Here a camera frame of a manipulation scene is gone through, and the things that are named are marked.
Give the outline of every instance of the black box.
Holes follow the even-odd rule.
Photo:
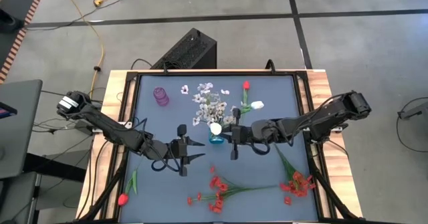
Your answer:
[[[217,41],[192,28],[158,62],[152,70],[216,69]]]

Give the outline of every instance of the blue table surface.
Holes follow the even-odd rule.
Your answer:
[[[227,102],[227,111],[232,106],[240,106],[242,84],[248,80],[251,84],[248,102],[261,100],[265,104],[260,110],[252,110],[241,119],[241,124],[250,126],[261,119],[297,117],[298,107],[293,79],[290,76],[143,76],[140,93],[136,104],[136,117],[148,118],[146,131],[154,138],[170,142],[177,137],[177,126],[187,125],[187,135],[202,142],[204,147],[190,146],[189,154],[205,153],[205,156],[187,165],[188,176],[180,177],[178,173],[165,169],[152,171],[151,160],[143,156],[130,154],[128,158],[126,182],[132,171],[141,162],[138,169],[138,194],[131,190],[129,202],[121,208],[120,222],[145,223],[186,223],[186,222],[247,222],[247,221],[315,221],[316,207],[312,192],[307,197],[292,197],[292,205],[284,204],[287,193],[278,187],[260,191],[250,191],[234,195],[225,201],[222,214],[208,210],[207,202],[194,202],[190,207],[187,197],[196,198],[197,193],[212,195],[209,188],[212,174],[210,166],[215,165],[218,173],[228,180],[247,187],[278,185],[286,181],[282,162],[272,146],[267,155],[257,155],[248,146],[239,147],[238,160],[230,160],[232,145],[208,142],[208,126],[200,123],[192,125],[199,104],[193,102],[192,94],[197,94],[200,83],[211,82],[213,90],[229,90],[230,95],[223,96]],[[181,86],[189,86],[189,95],[181,94]],[[166,90],[170,102],[159,106],[154,97],[155,87]],[[309,175],[306,149],[302,135],[295,137],[294,146],[278,144],[280,150],[293,166]]]

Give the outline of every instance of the purple cup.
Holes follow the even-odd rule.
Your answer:
[[[153,96],[159,106],[166,106],[169,103],[167,93],[162,87],[156,87],[153,90]]]

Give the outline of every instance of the floor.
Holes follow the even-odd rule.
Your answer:
[[[84,13],[94,9],[92,0],[76,3]],[[110,70],[128,69],[136,58],[155,63],[192,27],[218,41],[218,68],[262,68],[273,59],[277,68],[325,69],[334,94],[362,92],[372,107],[366,120],[349,122],[350,127],[344,131],[363,215],[373,221],[426,223],[427,154],[413,152],[399,143],[395,121],[397,111],[409,100],[428,96],[428,0],[291,3],[123,0],[98,10],[88,16],[96,21],[106,49],[96,87],[106,86]],[[260,19],[237,17],[253,14]],[[223,21],[183,18],[207,15],[230,17]],[[169,17],[175,22],[159,20]],[[69,0],[41,0],[29,28],[57,26],[76,18],[79,15]],[[89,27],[78,22],[76,25],[28,31],[6,82],[39,78],[44,90],[89,91],[100,45]],[[102,100],[103,95],[103,89],[96,90],[94,99]],[[37,121],[56,117],[59,98],[43,94]],[[400,123],[400,133],[409,146],[428,150],[426,121],[417,116]],[[29,151],[58,154],[83,138],[84,134],[75,130],[54,135],[35,133]],[[76,162],[89,144],[75,147],[78,152],[69,161]],[[77,193],[81,188],[75,183],[66,185],[74,186]],[[69,196],[70,191],[58,191],[52,198],[65,200]],[[63,207],[50,209],[42,212],[40,223],[53,223],[59,216],[72,218],[75,212]]]

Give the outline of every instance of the gray floor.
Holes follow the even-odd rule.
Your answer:
[[[94,8],[92,0],[76,1],[83,12]],[[300,13],[428,8],[428,0],[296,0],[296,3]],[[290,12],[288,0],[124,0],[88,19]],[[77,17],[68,0],[41,0],[33,22],[70,21]],[[372,114],[366,120],[350,122],[344,133],[362,212],[370,220],[426,223],[428,218],[427,154],[407,150],[395,134],[397,111],[413,98],[428,96],[427,24],[428,15],[302,19],[312,65],[327,70],[333,93],[356,90],[372,106]],[[292,19],[107,25],[96,27],[106,44],[106,60],[96,86],[105,86],[110,70],[128,69],[136,58],[157,61],[192,27],[219,42],[219,68],[262,68],[269,58],[277,68],[304,68]],[[40,78],[44,90],[88,91],[92,67],[99,55],[98,40],[88,27],[30,31],[7,82]],[[94,98],[101,100],[103,94],[103,90],[97,91]],[[56,117],[59,98],[43,94],[37,120]],[[423,129],[426,121],[416,117],[401,123],[406,143],[428,149],[428,134]],[[82,138],[84,135],[74,130],[55,135],[37,133],[29,150],[36,154],[57,154]],[[88,147],[86,142],[75,150]],[[78,159],[75,154],[70,162]],[[46,202],[64,200],[71,195],[70,191],[56,193],[54,197],[46,197]],[[50,209],[42,213],[40,223],[63,221],[58,217],[72,217],[74,212]]]

